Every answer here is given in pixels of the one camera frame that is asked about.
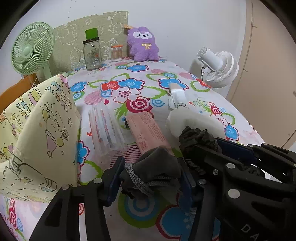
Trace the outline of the toothpick jar orange lid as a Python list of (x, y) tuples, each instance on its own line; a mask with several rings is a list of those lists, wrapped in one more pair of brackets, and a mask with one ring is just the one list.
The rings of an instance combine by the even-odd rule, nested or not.
[(116, 45), (116, 46), (111, 47), (110, 52), (111, 52), (111, 61), (112, 62), (118, 62), (123, 59), (122, 47), (123, 47), (123, 45)]

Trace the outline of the yellow fabric storage box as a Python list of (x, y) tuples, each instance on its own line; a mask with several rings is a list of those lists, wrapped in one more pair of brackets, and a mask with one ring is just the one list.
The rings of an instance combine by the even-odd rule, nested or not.
[(50, 202), (62, 185), (75, 187), (80, 120), (62, 74), (12, 102), (1, 113), (1, 194)]

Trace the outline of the white standing fan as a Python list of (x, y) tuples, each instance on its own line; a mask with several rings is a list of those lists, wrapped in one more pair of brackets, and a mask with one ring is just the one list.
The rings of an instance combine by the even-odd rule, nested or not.
[(215, 89), (231, 85), (238, 71), (238, 62), (230, 52), (214, 53), (207, 47), (197, 52), (190, 67), (190, 72), (199, 77), (202, 84)]

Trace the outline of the clear plastic wrapper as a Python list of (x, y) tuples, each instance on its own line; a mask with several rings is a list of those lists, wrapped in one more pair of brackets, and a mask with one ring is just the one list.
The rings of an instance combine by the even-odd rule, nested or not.
[(113, 112), (105, 104), (94, 105), (88, 116), (94, 149), (99, 156), (105, 156), (125, 147), (120, 126)]

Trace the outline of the green cup on jar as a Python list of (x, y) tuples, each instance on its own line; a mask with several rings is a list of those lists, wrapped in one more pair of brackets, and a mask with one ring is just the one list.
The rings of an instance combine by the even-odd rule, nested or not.
[(91, 28), (85, 31), (86, 40), (91, 40), (94, 38), (98, 38), (98, 30), (97, 28)]

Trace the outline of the green patterned board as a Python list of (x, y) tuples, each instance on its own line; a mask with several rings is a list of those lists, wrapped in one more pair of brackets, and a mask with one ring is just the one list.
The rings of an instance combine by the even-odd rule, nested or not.
[(90, 15), (73, 20), (53, 29), (54, 49), (49, 58), (52, 74), (68, 72), (82, 66), (81, 53), (84, 42), (99, 43), (103, 60), (111, 59), (111, 48), (122, 46), (123, 57), (128, 56), (127, 33), (128, 11), (111, 11), (102, 15)]

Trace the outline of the purple plush bunny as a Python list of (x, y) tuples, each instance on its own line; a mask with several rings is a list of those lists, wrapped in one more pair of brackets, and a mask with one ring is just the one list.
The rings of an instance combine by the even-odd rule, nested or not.
[(147, 27), (132, 28), (127, 31), (129, 55), (136, 62), (159, 60), (159, 48), (155, 37)]

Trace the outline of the white sock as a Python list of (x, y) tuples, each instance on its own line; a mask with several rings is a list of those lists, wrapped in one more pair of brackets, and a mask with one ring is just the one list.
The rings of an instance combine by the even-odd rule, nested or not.
[(170, 90), (170, 97), (169, 97), (170, 109), (178, 108), (179, 106), (186, 108), (188, 102), (185, 96), (184, 89), (177, 83), (170, 83), (169, 90)]

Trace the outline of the beige door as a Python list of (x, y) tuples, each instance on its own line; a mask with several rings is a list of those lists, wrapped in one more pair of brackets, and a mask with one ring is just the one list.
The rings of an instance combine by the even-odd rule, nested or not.
[(246, 1), (239, 74), (227, 99), (265, 143), (295, 144), (295, 42), (261, 1)]

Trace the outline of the black plastic bag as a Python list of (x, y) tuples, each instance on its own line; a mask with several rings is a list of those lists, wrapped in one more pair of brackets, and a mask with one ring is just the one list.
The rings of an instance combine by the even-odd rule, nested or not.
[(204, 150), (222, 153), (216, 138), (207, 129), (192, 129), (186, 126), (179, 135), (179, 142), (183, 157), (192, 162), (204, 159)]

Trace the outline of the wooden chair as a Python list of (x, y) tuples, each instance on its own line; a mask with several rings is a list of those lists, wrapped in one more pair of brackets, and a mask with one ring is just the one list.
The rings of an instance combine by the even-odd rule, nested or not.
[(14, 100), (31, 89), (34, 81), (37, 79), (35, 73), (26, 75), (25, 78), (4, 91), (0, 97), (0, 113), (2, 113)]

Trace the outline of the glass mason jar mug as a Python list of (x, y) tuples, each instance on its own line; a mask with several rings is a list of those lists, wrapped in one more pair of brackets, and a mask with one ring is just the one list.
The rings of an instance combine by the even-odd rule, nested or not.
[(79, 58), (81, 58), (81, 54), (83, 54), (85, 67), (88, 71), (101, 68), (103, 61), (99, 37), (83, 41), (83, 48), (79, 53)]

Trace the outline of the dark grey cloth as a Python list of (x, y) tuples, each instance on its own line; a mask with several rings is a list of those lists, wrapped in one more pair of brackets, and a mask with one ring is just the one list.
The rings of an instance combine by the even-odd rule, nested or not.
[(133, 164), (125, 163), (120, 174), (121, 192), (131, 199), (151, 197), (160, 188), (172, 185), (180, 174), (177, 158), (165, 147), (156, 147), (142, 154)]

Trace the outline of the green desk fan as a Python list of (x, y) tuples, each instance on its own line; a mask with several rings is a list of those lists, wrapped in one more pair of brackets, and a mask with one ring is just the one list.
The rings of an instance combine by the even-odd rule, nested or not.
[(34, 22), (25, 27), (16, 37), (11, 49), (11, 64), (14, 70), (25, 76), (44, 75), (52, 77), (49, 59), (54, 49), (54, 32), (45, 22)]

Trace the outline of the pink tissue pack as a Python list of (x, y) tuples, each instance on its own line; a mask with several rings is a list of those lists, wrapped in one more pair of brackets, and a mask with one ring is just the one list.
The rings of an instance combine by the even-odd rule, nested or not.
[(147, 111), (130, 113), (125, 118), (142, 154), (157, 147), (164, 147), (173, 155), (170, 144), (153, 119), (151, 113)]

